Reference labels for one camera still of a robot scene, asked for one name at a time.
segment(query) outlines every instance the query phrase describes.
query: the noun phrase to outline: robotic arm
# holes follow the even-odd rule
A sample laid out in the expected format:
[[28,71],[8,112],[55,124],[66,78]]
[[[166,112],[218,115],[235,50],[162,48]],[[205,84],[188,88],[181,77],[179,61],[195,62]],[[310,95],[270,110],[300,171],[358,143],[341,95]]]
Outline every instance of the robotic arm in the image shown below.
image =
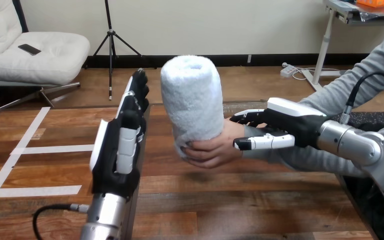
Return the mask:
[[231,119],[252,126],[266,123],[277,129],[263,136],[237,138],[240,150],[311,146],[351,160],[377,184],[384,196],[384,136],[330,120],[322,112],[296,102],[270,98],[267,109],[236,113]]
[[93,200],[87,211],[82,240],[118,240],[121,236],[125,206],[138,187],[136,166],[140,142],[146,131],[145,98],[148,79],[142,69],[130,78],[115,118],[101,120],[90,158],[93,175]]

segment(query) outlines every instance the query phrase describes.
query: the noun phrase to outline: wooden table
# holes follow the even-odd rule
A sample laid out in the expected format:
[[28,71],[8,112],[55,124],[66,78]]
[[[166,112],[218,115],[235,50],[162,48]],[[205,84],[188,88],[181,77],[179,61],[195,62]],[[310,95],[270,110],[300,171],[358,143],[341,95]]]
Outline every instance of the wooden table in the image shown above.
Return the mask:
[[[255,107],[265,106],[263,102],[228,103],[224,110],[231,116]],[[88,148],[100,119],[112,119],[116,110],[51,109],[19,156],[20,150],[14,149],[43,109],[0,112],[0,171],[8,170],[8,161],[15,155],[19,157],[0,186],[0,240],[34,239],[32,213],[44,205],[90,204]],[[73,145],[84,150],[37,153]],[[126,216],[127,239],[373,239],[333,174],[294,172],[250,159],[212,170],[181,161],[162,105],[151,106],[144,151],[138,196]],[[81,187],[71,195],[23,196],[29,193],[26,188],[63,186]],[[7,189],[18,189],[16,194],[21,196]],[[85,219],[74,212],[44,212],[39,231],[44,239],[78,239]]]

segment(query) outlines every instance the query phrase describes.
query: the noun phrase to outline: white armchair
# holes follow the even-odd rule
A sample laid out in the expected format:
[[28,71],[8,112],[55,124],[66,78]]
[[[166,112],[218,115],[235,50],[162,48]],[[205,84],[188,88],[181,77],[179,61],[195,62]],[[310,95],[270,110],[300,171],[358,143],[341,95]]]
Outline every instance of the white armchair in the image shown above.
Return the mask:
[[[30,55],[18,48],[28,44],[41,50]],[[90,43],[81,35],[64,32],[22,33],[11,0],[0,0],[0,86],[39,86],[41,89],[2,107],[11,107],[42,97],[53,107],[47,93],[80,87],[70,83],[80,72]]]

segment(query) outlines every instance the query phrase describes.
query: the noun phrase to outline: power strip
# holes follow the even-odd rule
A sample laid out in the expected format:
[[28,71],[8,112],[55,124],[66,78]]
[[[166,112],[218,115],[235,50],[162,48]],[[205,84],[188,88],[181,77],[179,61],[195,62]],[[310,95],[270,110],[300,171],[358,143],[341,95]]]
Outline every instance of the power strip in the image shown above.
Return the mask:
[[280,75],[282,77],[285,77],[285,78],[289,78],[289,77],[292,77],[292,75],[294,73],[296,73],[298,71],[298,69],[292,65],[288,65],[287,67],[285,67],[284,69],[282,69],[280,71]]

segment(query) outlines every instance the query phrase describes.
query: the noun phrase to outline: person's arm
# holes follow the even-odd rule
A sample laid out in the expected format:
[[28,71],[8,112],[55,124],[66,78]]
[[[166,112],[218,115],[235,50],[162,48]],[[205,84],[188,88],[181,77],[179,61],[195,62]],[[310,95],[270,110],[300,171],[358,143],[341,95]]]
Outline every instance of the person's arm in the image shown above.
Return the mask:
[[[315,108],[328,116],[340,114],[357,81],[363,75],[377,71],[384,72],[384,40],[353,69],[346,71],[344,75],[323,87],[322,90],[302,99],[300,103]],[[354,107],[368,102],[383,90],[384,77],[375,75],[366,79],[360,86]]]
[[[340,114],[357,81],[363,75],[377,71],[384,72],[384,40],[353,69],[346,71],[344,75],[323,87],[322,90],[304,98],[300,103],[315,108],[328,116]],[[368,78],[360,86],[354,108],[368,102],[383,90],[384,77],[378,75]],[[261,134],[259,129],[245,127],[246,137],[254,137],[259,134]],[[245,151],[243,157],[283,163],[298,171],[321,171],[347,176],[364,176],[364,173],[354,167],[351,161],[312,147]]]

